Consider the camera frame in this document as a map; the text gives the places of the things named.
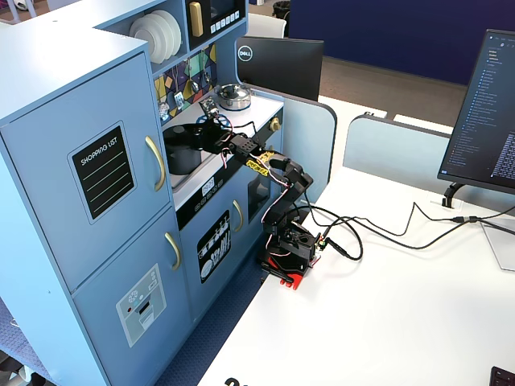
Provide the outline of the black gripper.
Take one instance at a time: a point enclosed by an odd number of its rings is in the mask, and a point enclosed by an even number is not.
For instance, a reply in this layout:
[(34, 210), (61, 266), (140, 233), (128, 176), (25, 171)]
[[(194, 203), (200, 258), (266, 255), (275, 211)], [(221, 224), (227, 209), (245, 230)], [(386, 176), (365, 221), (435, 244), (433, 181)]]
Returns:
[(192, 149), (210, 154), (232, 154), (238, 161), (247, 161), (262, 155), (262, 146), (244, 133), (235, 133), (214, 120), (192, 123)]

